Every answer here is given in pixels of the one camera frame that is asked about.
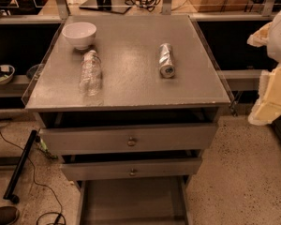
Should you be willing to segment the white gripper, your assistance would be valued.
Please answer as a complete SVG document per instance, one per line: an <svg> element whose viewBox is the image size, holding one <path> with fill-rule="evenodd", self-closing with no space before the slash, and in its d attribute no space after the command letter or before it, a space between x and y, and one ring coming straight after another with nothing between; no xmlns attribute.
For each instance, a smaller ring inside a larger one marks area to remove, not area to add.
<svg viewBox="0 0 281 225"><path fill-rule="evenodd" d="M281 63L281 10L273 22L264 24L250 35L247 43L254 47L267 45L267 54ZM248 122L256 126L271 124L281 115L281 64L272 72L262 70L259 77L259 98L256 100Z"/></svg>

